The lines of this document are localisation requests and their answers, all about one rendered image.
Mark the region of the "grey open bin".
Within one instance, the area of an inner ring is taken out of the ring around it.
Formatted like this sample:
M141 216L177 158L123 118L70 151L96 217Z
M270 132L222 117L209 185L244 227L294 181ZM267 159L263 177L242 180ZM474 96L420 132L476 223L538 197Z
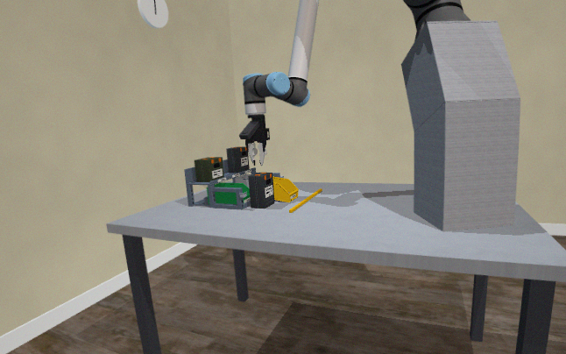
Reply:
M236 183L243 183L246 187L249 187L249 179L248 176L252 174L244 174L235 178Z

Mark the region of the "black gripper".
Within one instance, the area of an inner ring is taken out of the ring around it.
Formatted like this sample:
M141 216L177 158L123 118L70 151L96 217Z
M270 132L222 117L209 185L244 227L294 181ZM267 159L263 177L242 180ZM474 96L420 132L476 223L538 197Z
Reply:
M259 157L260 157L259 162L260 165L263 166L264 158L265 155L267 154L267 150L265 149L266 140L270 139L267 136L267 134L270 135L269 128L266 128L265 130L260 130L265 128L265 115L264 114L248 115L248 118L251 118L252 121L259 121L260 126L258 127L258 129L255 131L255 133L252 135L250 139L245 140L246 149L251 157L251 161L254 166L255 166L254 157L258 154L258 149L259 149ZM258 149L256 149L256 145L254 143L255 141L259 143Z

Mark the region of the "yellow bin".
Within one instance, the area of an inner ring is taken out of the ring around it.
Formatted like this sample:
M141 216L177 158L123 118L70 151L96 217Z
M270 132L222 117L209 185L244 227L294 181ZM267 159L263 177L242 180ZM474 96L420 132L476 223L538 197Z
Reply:
M276 201L291 202L297 198L297 187L289 179L273 177L273 190Z

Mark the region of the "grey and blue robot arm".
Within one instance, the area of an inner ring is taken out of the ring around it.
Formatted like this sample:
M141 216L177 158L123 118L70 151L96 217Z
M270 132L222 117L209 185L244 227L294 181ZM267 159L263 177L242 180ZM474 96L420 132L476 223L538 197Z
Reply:
M417 30L415 39L427 22L471 21L463 13L460 0L403 1L414 15ZM265 98L267 96L273 96L297 107L308 102L310 97L307 88L308 69L318 3L319 0L300 0L288 77L282 72L273 72L265 75L248 74L243 78L246 115L265 114ZM239 134L240 139L250 139L259 126L259 121L250 121Z

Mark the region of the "green open bin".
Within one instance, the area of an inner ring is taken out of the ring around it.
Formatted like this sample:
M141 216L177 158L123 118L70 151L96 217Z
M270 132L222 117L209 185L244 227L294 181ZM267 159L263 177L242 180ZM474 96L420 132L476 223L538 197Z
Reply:
M244 198L244 203L250 201L250 189L243 183L217 183L214 185L217 188L242 188L243 193L247 192ZM237 204L236 193L215 192L216 203Z

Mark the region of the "orange bar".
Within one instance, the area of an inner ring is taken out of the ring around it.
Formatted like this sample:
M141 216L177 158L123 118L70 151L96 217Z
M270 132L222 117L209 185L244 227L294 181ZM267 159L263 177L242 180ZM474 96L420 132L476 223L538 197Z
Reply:
M299 208L301 205L303 205L304 203L306 203L307 201L309 201L311 198L313 198L314 196L316 196L317 194L319 194L320 192L322 192L322 189L320 188L319 190L317 190L316 192L314 192L312 195L310 195L308 198L306 198L305 200L303 200L302 202L300 202L299 204L297 204L296 206L294 206L293 208L289 209L289 213L294 212L297 208Z

